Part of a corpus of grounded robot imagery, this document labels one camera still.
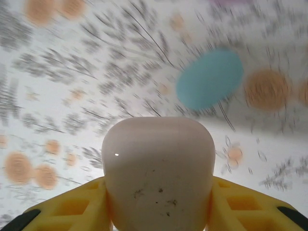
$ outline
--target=pink object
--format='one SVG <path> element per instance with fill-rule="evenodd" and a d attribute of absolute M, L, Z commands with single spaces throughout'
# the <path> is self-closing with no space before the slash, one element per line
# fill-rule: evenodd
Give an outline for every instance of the pink object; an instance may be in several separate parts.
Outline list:
<path fill-rule="evenodd" d="M 209 0 L 214 2 L 217 5 L 231 5 L 231 4 L 239 4 L 239 3 L 248 3 L 252 2 L 253 0 Z"/>

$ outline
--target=yellow plastic part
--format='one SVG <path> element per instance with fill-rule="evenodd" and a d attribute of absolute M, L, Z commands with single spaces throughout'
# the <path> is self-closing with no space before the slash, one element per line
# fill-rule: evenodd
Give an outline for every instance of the yellow plastic part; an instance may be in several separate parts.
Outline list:
<path fill-rule="evenodd" d="M 42 202 L 41 213 L 23 231 L 110 231 L 104 178 Z M 303 231 L 277 207 L 289 204 L 214 177 L 209 231 Z"/>
<path fill-rule="evenodd" d="M 42 202 L 41 213 L 23 231 L 110 231 L 103 177 Z"/>
<path fill-rule="evenodd" d="M 214 177 L 209 231 L 303 231 L 278 206 L 294 209 L 283 201 Z"/>

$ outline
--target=floral pattern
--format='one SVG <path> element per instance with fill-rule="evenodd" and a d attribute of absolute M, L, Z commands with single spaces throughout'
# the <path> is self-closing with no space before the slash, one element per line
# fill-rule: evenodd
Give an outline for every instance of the floral pattern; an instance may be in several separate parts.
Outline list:
<path fill-rule="evenodd" d="M 0 0 L 0 227 L 102 176 L 106 132 L 139 116 L 199 121 L 216 145 L 216 176 L 308 216 L 307 7 Z M 178 76 L 218 47 L 240 56 L 243 84 L 210 108 L 189 110 L 176 97 Z"/>

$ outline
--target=orange circle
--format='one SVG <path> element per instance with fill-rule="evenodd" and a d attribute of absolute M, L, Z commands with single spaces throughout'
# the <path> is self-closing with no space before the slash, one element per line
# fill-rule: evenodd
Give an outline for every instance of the orange circle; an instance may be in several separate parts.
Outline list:
<path fill-rule="evenodd" d="M 184 28 L 184 19 L 180 13 L 176 13 L 170 19 L 170 26 L 174 31 L 181 31 Z"/>
<path fill-rule="evenodd" d="M 308 80 L 300 85 L 298 91 L 298 99 L 301 101 L 301 103 L 308 106 Z"/>
<path fill-rule="evenodd" d="M 244 87 L 247 104 L 264 111 L 278 111 L 287 104 L 291 87 L 284 75 L 273 70 L 253 73 Z"/>
<path fill-rule="evenodd" d="M 46 151 L 53 155 L 58 155 L 60 151 L 60 145 L 58 141 L 50 140 L 46 143 Z"/>
<path fill-rule="evenodd" d="M 17 184 L 27 184 L 32 177 L 31 163 L 21 152 L 11 152 L 4 166 L 8 179 Z"/>
<path fill-rule="evenodd" d="M 63 0 L 60 13 L 71 20 L 80 17 L 85 9 L 86 4 L 84 0 Z"/>
<path fill-rule="evenodd" d="M 72 91 L 72 99 L 80 100 L 82 97 L 83 97 L 83 91 L 81 91 L 81 90 Z"/>
<path fill-rule="evenodd" d="M 238 167 L 239 162 L 236 161 L 236 160 L 228 160 L 228 165 L 229 165 L 230 167 L 236 168 L 236 167 Z"/>
<path fill-rule="evenodd" d="M 66 158 L 67 165 L 74 166 L 76 164 L 76 161 L 77 161 L 76 155 L 72 153 L 67 154 L 67 158 Z"/>
<path fill-rule="evenodd" d="M 158 92 L 162 95 L 168 95 L 170 93 L 170 89 L 166 85 L 160 83 L 158 85 Z"/>
<path fill-rule="evenodd" d="M 228 157 L 230 160 L 240 161 L 243 157 L 243 152 L 240 148 L 230 148 L 228 151 Z"/>
<path fill-rule="evenodd" d="M 54 168 L 42 164 L 36 169 L 35 180 L 40 187 L 51 190 L 57 184 L 57 175 Z"/>
<path fill-rule="evenodd" d="M 50 22 L 55 13 L 55 0 L 27 0 L 26 16 L 38 26 Z"/>

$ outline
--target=white rounded knob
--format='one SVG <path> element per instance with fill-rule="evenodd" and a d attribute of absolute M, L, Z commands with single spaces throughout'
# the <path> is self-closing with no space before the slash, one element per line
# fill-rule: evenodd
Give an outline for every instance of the white rounded knob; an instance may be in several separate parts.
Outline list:
<path fill-rule="evenodd" d="M 103 141 L 110 214 L 120 231 L 202 231 L 215 147 L 200 123 L 139 117 L 113 126 Z"/>

